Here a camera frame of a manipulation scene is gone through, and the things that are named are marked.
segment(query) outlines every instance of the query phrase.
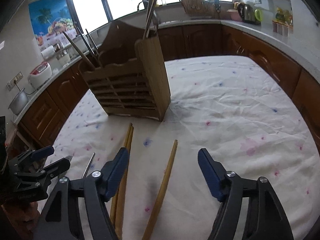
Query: countertop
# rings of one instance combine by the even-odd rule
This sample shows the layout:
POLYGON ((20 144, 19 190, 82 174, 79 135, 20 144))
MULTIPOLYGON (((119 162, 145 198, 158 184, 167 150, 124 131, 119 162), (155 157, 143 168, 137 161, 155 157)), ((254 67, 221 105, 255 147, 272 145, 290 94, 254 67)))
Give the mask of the countertop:
MULTIPOLYGON (((320 83, 320 50, 311 48, 302 41, 297 40, 293 35, 289 37, 282 36, 272 31, 272 25, 251 25, 247 23, 231 21, 231 20, 211 20, 211 19, 199 19, 199 20, 185 20, 185 21, 172 21, 165 22, 159 25, 159 29, 182 26, 182 25, 195 25, 195 24, 222 24, 242 32, 248 33, 252 36, 261 39, 270 45, 276 47, 284 54, 288 55, 296 62, 298 62, 306 71, 308 71, 319 83, 320 83)), ((68 65, 55 74, 52 74, 51 78, 36 92, 29 96, 29 102, 22 109, 20 114, 13 119, 15 124, 18 124, 23 115, 30 108, 33 102, 38 96, 47 89, 47 87, 56 80, 58 76, 64 73, 68 68, 77 63, 81 59, 80 56, 71 60, 68 65)))

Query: poster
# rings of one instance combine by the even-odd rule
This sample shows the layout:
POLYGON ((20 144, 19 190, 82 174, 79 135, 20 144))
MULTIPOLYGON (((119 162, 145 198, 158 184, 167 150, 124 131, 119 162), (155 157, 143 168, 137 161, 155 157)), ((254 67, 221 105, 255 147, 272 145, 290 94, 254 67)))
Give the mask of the poster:
POLYGON ((67 45, 63 31, 72 39, 77 35, 66 0, 35 1, 29 4, 29 14, 41 51, 60 42, 67 45))

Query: electric kettle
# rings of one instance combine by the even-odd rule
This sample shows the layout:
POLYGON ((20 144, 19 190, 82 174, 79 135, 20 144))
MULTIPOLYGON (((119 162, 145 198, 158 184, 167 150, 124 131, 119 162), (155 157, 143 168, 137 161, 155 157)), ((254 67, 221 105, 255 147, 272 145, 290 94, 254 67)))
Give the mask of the electric kettle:
POLYGON ((256 19, 255 12, 249 4, 239 3, 237 9, 243 22, 257 25, 261 23, 256 19))

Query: wall outlet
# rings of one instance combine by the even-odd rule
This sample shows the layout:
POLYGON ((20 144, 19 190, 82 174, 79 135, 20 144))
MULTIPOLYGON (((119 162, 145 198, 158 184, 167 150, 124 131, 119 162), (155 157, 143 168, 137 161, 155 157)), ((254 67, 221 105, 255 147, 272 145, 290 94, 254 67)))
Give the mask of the wall outlet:
POLYGON ((23 78, 23 75, 21 72, 19 72, 12 80, 10 80, 7 83, 7 88, 9 89, 9 91, 11 91, 12 88, 16 85, 14 82, 18 83, 22 78, 23 78))
POLYGON ((254 4, 261 3, 261 0, 253 0, 253 3, 254 3, 254 4))

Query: metal screw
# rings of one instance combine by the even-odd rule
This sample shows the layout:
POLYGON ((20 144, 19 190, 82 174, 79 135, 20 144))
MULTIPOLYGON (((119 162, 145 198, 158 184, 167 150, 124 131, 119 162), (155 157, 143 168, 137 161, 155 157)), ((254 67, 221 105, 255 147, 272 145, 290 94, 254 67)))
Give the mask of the metal screw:
POLYGON ((268 179, 266 177, 260 177, 259 180, 262 182, 262 183, 267 183, 268 182, 268 179))
POLYGON ((101 175, 101 172, 100 171, 94 171, 93 173, 92 173, 92 177, 94 177, 94 178, 97 178, 97 177, 99 177, 101 175))
POLYGON ((67 177, 63 177, 63 178, 59 179, 60 183, 66 183, 67 181, 68 181, 67 177))
POLYGON ((234 177, 236 173, 234 171, 227 171, 227 176, 228 177, 234 177))

